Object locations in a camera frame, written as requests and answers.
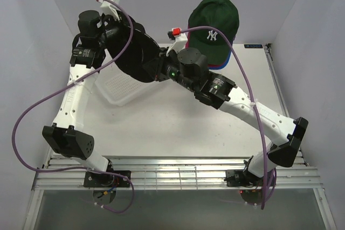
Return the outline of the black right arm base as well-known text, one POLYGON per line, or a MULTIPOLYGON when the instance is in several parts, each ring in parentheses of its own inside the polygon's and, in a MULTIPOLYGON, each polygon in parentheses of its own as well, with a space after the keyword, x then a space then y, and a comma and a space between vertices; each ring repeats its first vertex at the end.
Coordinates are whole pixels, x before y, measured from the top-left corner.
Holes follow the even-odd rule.
POLYGON ((263 188, 264 178, 257 177, 248 171, 226 170, 225 178, 227 187, 263 188))

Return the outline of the blue baseball cap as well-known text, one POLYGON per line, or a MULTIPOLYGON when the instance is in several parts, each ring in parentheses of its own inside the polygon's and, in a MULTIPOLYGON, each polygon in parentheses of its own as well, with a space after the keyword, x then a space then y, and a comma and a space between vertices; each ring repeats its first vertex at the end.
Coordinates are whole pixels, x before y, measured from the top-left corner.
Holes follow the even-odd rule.
POLYGON ((220 70, 220 69, 225 68, 228 65, 229 61, 230 61, 231 54, 232 54, 232 52, 230 51, 229 54, 227 55, 227 58, 225 59, 225 61, 222 64, 220 64, 220 65, 208 64, 208 69, 220 70))

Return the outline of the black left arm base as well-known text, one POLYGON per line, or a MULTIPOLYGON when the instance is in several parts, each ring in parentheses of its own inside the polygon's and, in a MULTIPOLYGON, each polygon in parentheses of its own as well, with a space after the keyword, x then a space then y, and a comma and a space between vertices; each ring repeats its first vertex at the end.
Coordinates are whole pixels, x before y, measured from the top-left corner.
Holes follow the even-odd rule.
MULTIPOLYGON (((114 170, 113 165, 109 162, 106 172, 116 173, 131 179, 132 172, 130 170, 114 170)), ((99 174, 94 172, 86 172, 83 187, 130 187, 128 180, 119 176, 99 174)))

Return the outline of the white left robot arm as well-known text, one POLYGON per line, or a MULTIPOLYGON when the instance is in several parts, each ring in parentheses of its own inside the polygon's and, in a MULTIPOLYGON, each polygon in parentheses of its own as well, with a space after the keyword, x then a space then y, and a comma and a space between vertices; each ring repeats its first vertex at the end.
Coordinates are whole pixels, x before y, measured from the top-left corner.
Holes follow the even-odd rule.
POLYGON ((107 66, 106 49, 119 47, 116 54, 122 54, 132 39, 134 21, 122 11, 111 15, 88 10, 79 15, 78 28, 62 103, 42 135, 55 153, 96 170, 96 181, 106 187, 113 183, 114 173, 108 169, 109 160, 95 151, 94 137, 84 132, 84 117, 92 88, 100 71, 107 66))

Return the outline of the black baseball cap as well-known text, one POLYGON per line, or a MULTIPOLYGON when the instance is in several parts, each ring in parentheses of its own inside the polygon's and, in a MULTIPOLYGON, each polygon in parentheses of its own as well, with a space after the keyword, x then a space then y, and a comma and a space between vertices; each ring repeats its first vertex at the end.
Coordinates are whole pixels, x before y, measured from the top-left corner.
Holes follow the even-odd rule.
POLYGON ((188 19, 189 28, 200 26, 224 34, 233 43, 239 29, 238 9, 230 0, 202 0, 188 19))

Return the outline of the magenta baseball cap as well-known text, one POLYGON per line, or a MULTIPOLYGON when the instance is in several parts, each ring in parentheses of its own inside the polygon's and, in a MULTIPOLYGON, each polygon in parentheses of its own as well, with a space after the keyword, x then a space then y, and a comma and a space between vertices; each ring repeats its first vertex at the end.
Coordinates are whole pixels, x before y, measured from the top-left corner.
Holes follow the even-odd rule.
POLYGON ((231 51, 224 38, 215 30, 196 30, 188 33, 186 47, 196 48, 208 59, 208 64, 220 65, 231 51))

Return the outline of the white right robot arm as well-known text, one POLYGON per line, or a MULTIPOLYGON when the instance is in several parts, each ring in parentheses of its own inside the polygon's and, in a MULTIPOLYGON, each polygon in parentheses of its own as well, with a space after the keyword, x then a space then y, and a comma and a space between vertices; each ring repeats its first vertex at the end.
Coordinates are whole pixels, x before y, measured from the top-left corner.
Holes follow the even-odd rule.
POLYGON ((305 118, 285 117, 260 102, 251 101, 235 82, 209 71, 206 56, 195 48, 187 48, 179 53, 162 50, 143 67, 155 81, 171 79, 193 92, 199 102, 263 130, 270 144, 266 152, 246 162, 243 177, 247 184, 257 185, 263 179, 265 165, 266 170, 271 171, 277 166, 290 168, 294 164, 308 127, 305 118))

